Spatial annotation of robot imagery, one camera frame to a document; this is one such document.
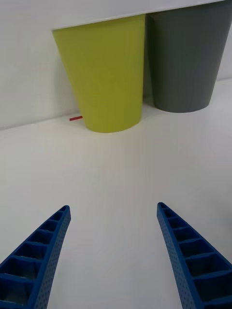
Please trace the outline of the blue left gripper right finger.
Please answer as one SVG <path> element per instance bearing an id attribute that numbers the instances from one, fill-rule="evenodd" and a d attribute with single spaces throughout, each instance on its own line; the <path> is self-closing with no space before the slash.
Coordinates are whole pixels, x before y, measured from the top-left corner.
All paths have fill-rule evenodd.
<path id="1" fill-rule="evenodd" d="M 167 205 L 157 204 L 157 219 L 184 309 L 230 309 L 232 265 Z"/>

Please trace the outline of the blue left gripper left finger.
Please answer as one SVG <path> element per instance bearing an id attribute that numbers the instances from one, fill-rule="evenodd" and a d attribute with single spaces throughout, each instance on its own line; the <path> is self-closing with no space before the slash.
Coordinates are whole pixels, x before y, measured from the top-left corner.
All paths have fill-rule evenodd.
<path id="1" fill-rule="evenodd" d="M 70 207 L 65 205 L 1 263 L 1 309 L 47 308 L 70 221 Z"/>

